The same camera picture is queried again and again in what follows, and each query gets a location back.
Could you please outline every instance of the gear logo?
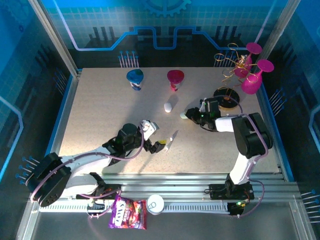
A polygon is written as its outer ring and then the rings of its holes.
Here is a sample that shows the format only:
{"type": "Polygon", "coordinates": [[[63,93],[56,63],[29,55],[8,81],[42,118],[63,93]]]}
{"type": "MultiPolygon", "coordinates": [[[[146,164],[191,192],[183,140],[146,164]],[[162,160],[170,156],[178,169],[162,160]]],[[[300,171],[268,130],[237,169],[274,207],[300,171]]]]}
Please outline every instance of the gear logo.
{"type": "Polygon", "coordinates": [[[30,5],[28,0],[0,0],[0,7],[9,11],[19,24],[23,24],[29,17],[30,5]]]}
{"type": "Polygon", "coordinates": [[[150,14],[157,17],[173,17],[174,14],[180,14],[181,10],[186,10],[187,4],[191,4],[191,0],[142,0],[142,4],[150,14]]]}

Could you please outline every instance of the white can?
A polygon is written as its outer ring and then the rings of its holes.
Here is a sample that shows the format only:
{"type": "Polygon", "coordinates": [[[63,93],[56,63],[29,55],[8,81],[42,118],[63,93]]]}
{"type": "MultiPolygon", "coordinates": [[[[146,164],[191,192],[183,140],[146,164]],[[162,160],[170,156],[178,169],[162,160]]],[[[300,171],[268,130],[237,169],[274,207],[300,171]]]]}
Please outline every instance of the white can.
{"type": "Polygon", "coordinates": [[[151,195],[146,201],[146,209],[152,215],[159,215],[165,208],[164,199],[157,194],[151,195]]]}

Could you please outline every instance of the white tabletop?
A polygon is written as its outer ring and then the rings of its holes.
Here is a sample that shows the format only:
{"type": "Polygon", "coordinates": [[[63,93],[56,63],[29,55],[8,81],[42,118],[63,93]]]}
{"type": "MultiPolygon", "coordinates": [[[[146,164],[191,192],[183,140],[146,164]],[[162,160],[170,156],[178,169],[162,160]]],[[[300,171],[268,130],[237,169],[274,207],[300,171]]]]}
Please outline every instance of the white tabletop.
{"type": "MultiPolygon", "coordinates": [[[[126,123],[137,125],[141,120],[156,122],[159,130],[150,140],[167,139],[178,131],[167,153],[150,154],[144,150],[131,161],[121,161],[103,170],[104,173],[228,173],[238,150],[235,136],[229,132],[207,132],[180,113],[199,107],[199,100],[211,97],[219,88],[223,68],[141,68],[144,73],[141,91],[131,88],[126,74],[132,68],[85,68],[76,90],[71,113],[63,137],[60,156],[93,150],[115,137],[126,123]],[[185,78],[181,88],[172,92],[168,71],[180,69],[185,78]],[[176,102],[171,113],[164,103],[176,102]]],[[[240,95],[245,113],[260,113],[256,95],[240,95]]],[[[221,115],[239,114],[236,109],[221,115]]],[[[278,172],[274,151],[262,159],[255,172],[278,172]]]]}

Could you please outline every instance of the black round base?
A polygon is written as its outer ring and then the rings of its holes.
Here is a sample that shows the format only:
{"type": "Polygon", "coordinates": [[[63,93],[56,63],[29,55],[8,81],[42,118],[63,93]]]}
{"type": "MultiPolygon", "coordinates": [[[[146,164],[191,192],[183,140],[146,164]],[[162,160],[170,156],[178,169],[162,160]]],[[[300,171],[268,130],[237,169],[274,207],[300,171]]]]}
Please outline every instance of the black round base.
{"type": "Polygon", "coordinates": [[[232,90],[231,88],[217,89],[213,94],[213,96],[217,98],[220,107],[229,109],[229,110],[237,107],[237,103],[235,103],[235,101],[233,101],[228,97],[223,97],[226,95],[230,96],[231,98],[236,100],[238,103],[240,102],[239,94],[235,90],[232,90]]]}

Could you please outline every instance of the snack bag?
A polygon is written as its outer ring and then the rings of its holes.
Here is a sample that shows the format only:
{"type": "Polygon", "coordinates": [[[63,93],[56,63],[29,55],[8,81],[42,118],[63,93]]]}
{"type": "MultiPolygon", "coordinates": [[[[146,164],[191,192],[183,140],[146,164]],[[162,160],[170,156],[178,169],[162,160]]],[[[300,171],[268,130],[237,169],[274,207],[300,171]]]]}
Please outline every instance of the snack bag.
{"type": "Polygon", "coordinates": [[[133,201],[132,199],[115,196],[111,219],[111,229],[147,229],[146,200],[133,201]]]}

